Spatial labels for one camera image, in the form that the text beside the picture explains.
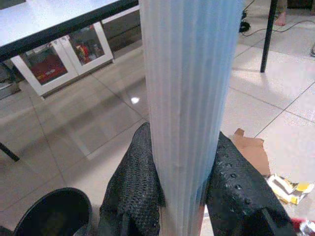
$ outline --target white cabinet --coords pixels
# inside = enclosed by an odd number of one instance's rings
[[[40,96],[113,58],[100,23],[11,60]]]
[[[100,22],[62,37],[61,43],[78,74],[113,59]]]

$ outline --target cardboard piece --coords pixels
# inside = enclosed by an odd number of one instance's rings
[[[239,152],[263,175],[269,176],[269,162],[262,139],[244,137],[244,130],[238,128],[230,136]]]

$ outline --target white tiled floor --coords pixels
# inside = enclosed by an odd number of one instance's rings
[[[256,0],[249,8],[251,31],[266,26],[268,7],[268,1]],[[295,14],[290,12],[288,25],[308,19],[307,13]],[[221,129],[231,135],[240,127],[246,136],[263,138],[272,172],[314,181],[315,61],[306,48],[315,28],[301,24],[274,34],[266,73],[260,74],[264,34],[240,38]],[[45,101],[26,82],[20,85],[22,92],[0,101],[1,142],[21,157],[14,163],[1,152],[0,224],[13,230],[32,203],[64,186],[83,190],[97,215],[135,130],[149,119],[142,48]],[[315,191],[285,208],[292,217],[315,220],[314,199]],[[202,235],[209,235],[208,226]]]

